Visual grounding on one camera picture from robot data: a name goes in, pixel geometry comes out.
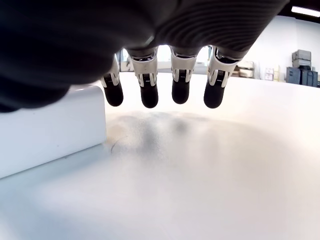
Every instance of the box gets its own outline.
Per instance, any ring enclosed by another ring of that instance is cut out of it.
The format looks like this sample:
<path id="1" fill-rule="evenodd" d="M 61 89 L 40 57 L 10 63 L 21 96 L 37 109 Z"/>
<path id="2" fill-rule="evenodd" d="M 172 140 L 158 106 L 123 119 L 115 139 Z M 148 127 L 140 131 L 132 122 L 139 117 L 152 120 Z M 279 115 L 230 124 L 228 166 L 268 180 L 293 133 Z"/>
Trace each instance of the box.
<path id="1" fill-rule="evenodd" d="M 310 87 L 318 87 L 318 72 L 301 69 L 301 84 Z"/>
<path id="2" fill-rule="evenodd" d="M 266 74 L 272 74 L 272 75 L 273 75 L 273 74 L 274 74 L 274 69 L 273 69 L 273 68 L 266 68 L 266 69 L 265 69 L 265 73 L 266 73 Z"/>
<path id="3" fill-rule="evenodd" d="M 237 63 L 237 66 L 241 69 L 254 70 L 255 64 L 253 61 L 240 61 Z"/>
<path id="4" fill-rule="evenodd" d="M 242 78 L 253 78 L 254 77 L 254 71 L 248 70 L 248 69 L 239 69 L 239 75 Z"/>
<path id="5" fill-rule="evenodd" d="M 103 143 L 105 96 L 99 86 L 70 89 L 37 109 L 0 113 L 0 178 Z"/>
<path id="6" fill-rule="evenodd" d="M 305 50 L 298 50 L 292 53 L 292 61 L 297 59 L 306 60 L 311 62 L 311 52 Z"/>
<path id="7" fill-rule="evenodd" d="M 266 73 L 264 75 L 264 80 L 270 80 L 272 81 L 274 79 L 274 75 L 273 74 L 270 74 L 270 73 Z"/>
<path id="8" fill-rule="evenodd" d="M 311 70 L 311 61 L 303 60 L 303 59 L 296 59 L 292 62 L 292 66 L 294 68 L 300 68 L 300 66 L 307 66 Z"/>
<path id="9" fill-rule="evenodd" d="M 279 72 L 278 71 L 275 71 L 273 73 L 273 81 L 278 81 L 279 80 Z"/>
<path id="10" fill-rule="evenodd" d="M 300 84 L 301 70 L 299 68 L 286 68 L 286 82 L 290 84 Z"/>

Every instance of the black fingertip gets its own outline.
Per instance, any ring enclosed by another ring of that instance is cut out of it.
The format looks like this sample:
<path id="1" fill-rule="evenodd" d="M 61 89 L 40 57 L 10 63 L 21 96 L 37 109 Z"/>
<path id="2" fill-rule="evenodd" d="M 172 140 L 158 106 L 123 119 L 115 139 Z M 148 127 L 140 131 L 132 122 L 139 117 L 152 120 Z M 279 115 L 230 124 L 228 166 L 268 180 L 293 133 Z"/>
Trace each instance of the black fingertip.
<path id="1" fill-rule="evenodd" d="M 216 109 L 222 103 L 224 92 L 224 87 L 221 87 L 220 85 L 211 86 L 207 81 L 203 96 L 204 104 L 210 109 Z"/>
<path id="2" fill-rule="evenodd" d="M 140 90 L 141 100 L 146 108 L 152 109 L 157 106 L 159 100 L 157 84 L 154 86 L 140 87 Z"/>
<path id="3" fill-rule="evenodd" d="M 104 88 L 105 98 L 107 102 L 113 106 L 118 107 L 124 101 L 124 93 L 122 91 L 121 82 L 118 85 L 110 85 Z"/>
<path id="4" fill-rule="evenodd" d="M 172 81 L 172 99 L 176 104 L 184 104 L 189 98 L 190 82 Z"/>

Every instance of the gray equipment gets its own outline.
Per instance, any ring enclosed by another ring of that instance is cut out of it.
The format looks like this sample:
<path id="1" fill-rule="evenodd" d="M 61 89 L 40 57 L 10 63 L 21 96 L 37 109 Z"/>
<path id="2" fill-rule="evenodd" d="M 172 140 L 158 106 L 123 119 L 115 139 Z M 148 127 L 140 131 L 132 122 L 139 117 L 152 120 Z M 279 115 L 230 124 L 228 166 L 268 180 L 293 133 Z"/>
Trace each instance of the gray equipment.
<path id="1" fill-rule="evenodd" d="M 290 84 L 300 84 L 301 70 L 299 68 L 286 68 L 286 82 Z"/>
<path id="2" fill-rule="evenodd" d="M 317 88 L 318 72 L 301 69 L 301 84 Z"/>
<path id="3" fill-rule="evenodd" d="M 294 67 L 287 67 L 286 81 L 290 84 L 299 84 L 317 88 L 318 72 Z"/>
<path id="4" fill-rule="evenodd" d="M 306 61 L 311 62 L 311 52 L 305 51 L 305 50 L 298 50 L 298 51 L 292 53 L 292 62 L 297 59 L 306 60 Z"/>
<path id="5" fill-rule="evenodd" d="M 311 70 L 311 61 L 303 60 L 303 59 L 296 59 L 292 62 L 292 66 L 297 69 L 304 66 L 304 67 L 307 67 L 308 69 Z"/>

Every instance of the white block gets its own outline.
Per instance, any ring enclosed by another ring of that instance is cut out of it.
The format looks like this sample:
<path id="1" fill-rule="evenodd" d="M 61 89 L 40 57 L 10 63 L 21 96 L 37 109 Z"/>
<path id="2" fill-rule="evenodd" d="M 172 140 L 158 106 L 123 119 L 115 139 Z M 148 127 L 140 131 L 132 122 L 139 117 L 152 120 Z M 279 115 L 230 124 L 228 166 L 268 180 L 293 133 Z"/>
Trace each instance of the white block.
<path id="1" fill-rule="evenodd" d="M 270 80 L 270 81 L 272 81 L 274 79 L 274 76 L 272 75 L 272 74 L 270 74 L 270 73 L 266 73 L 265 75 L 264 75 L 264 80 Z"/>
<path id="2" fill-rule="evenodd" d="M 105 100 L 98 86 L 73 87 L 43 108 L 0 113 L 0 178 L 105 140 Z"/>
<path id="3" fill-rule="evenodd" d="M 272 75 L 273 75 L 273 74 L 274 74 L 274 69 L 273 69 L 273 68 L 266 68 L 266 69 L 265 69 L 265 73 L 266 73 L 266 74 L 272 74 Z"/>

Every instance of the ceiling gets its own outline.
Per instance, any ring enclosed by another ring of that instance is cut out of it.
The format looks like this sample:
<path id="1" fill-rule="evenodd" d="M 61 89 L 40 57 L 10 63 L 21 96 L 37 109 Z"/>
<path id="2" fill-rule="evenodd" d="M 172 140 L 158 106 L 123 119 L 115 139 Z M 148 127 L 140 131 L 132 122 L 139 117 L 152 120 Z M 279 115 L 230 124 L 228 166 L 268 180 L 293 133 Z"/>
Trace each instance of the ceiling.
<path id="1" fill-rule="evenodd" d="M 320 1 L 319 0 L 291 0 L 283 10 L 279 13 L 281 16 L 293 17 L 299 20 L 310 21 L 320 24 L 320 17 L 312 17 L 307 15 L 302 15 L 298 13 L 291 12 L 292 6 L 312 9 L 320 11 Z"/>

